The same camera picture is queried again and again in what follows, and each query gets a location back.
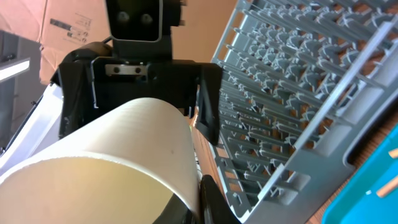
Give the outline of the small white cup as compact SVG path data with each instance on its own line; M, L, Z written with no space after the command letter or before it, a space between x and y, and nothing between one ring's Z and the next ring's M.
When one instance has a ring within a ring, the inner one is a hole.
M153 223L177 195L200 219L190 128L162 100L139 98L1 176L2 223Z

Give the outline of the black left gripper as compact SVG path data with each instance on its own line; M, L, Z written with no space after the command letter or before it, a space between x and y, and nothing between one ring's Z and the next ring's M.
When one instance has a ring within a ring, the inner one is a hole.
M171 28L181 23L182 1L105 2L110 35L71 51L51 79L62 89L58 136L64 138L136 98L158 98L192 117L199 79L195 127L216 146L223 69L174 60Z

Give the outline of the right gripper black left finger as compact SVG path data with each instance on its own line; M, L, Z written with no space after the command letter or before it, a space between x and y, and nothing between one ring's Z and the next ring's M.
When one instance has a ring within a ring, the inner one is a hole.
M153 224L197 224L197 219L181 199L173 194Z

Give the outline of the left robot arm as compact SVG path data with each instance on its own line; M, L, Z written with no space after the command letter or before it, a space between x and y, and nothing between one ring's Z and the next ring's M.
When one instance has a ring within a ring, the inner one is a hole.
M78 47L44 80L47 89L7 145L1 170L41 151L48 134L62 139L138 98L197 115L198 130L217 144L223 70L173 59L171 28L181 13L180 1L48 1L43 30L63 31Z

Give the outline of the wooden chopstick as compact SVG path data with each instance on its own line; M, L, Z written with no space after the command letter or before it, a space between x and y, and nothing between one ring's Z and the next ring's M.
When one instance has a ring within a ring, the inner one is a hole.
M398 158L398 148L389 151L389 155L390 155L393 159L397 159L397 158Z
M386 197L390 194L393 190L395 190L398 186L398 176L395 176L391 179L388 183L386 183L383 187L381 187L377 192L376 195L380 198Z

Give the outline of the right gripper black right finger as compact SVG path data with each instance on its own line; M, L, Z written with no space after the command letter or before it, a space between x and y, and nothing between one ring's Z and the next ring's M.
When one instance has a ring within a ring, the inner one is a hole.
M210 175L204 175L200 182L200 206L204 224L241 224Z

